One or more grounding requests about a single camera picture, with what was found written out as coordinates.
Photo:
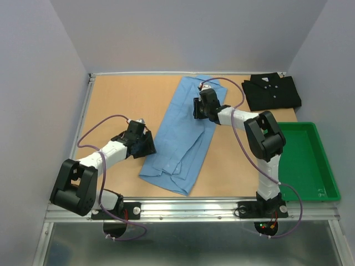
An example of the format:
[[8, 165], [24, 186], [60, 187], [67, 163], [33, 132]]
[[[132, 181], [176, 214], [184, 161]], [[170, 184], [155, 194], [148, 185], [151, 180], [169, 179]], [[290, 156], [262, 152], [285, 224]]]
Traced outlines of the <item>light blue long sleeve shirt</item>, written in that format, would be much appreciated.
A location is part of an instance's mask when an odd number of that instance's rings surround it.
[[200, 173], [216, 124], [193, 116], [198, 86], [209, 76], [181, 79], [156, 133], [156, 153], [146, 157], [142, 180], [184, 196], [190, 194]]

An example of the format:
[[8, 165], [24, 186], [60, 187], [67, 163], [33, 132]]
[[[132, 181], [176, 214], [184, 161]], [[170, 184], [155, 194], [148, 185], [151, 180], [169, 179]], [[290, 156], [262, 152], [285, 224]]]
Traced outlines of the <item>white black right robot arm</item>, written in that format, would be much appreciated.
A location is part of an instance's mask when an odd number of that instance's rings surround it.
[[231, 126], [246, 133], [250, 151], [257, 159], [252, 163], [258, 171], [256, 200], [238, 207], [241, 218], [268, 217], [284, 204], [278, 177], [279, 162], [286, 138], [273, 114], [245, 112], [230, 105], [221, 105], [216, 91], [208, 86], [199, 87], [199, 97], [194, 98], [195, 119], [208, 119], [218, 125]]

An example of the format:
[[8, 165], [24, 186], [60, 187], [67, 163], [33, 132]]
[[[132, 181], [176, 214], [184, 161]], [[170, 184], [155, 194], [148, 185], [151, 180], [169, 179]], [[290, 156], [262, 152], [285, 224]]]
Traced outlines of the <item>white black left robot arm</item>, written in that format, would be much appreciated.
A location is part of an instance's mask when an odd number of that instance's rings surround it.
[[118, 218], [123, 214], [123, 197], [107, 190], [99, 192], [98, 177], [129, 157], [136, 159], [155, 153], [153, 136], [144, 120], [129, 120], [128, 128], [102, 148], [78, 161], [67, 159], [62, 163], [50, 202], [80, 216], [104, 207], [110, 218]]

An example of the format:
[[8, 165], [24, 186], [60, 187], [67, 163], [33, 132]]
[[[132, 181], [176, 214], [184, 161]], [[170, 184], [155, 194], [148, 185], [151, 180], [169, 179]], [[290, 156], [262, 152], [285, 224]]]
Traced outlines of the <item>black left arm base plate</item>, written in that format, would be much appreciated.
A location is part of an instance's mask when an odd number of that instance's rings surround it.
[[[141, 203], [140, 202], [118, 202], [112, 210], [108, 210], [114, 216], [121, 219], [128, 220], [139, 220], [141, 213]], [[110, 215], [105, 213], [102, 209], [98, 211], [97, 214], [91, 214], [92, 220], [107, 220], [113, 219]]]

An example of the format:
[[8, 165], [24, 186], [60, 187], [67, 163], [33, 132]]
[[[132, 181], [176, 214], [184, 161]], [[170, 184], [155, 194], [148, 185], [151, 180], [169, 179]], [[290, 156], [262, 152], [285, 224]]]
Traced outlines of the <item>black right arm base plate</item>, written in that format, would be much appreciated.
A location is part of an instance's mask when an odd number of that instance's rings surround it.
[[259, 201], [241, 201], [234, 209], [234, 215], [241, 219], [287, 218], [286, 202], [268, 204]]

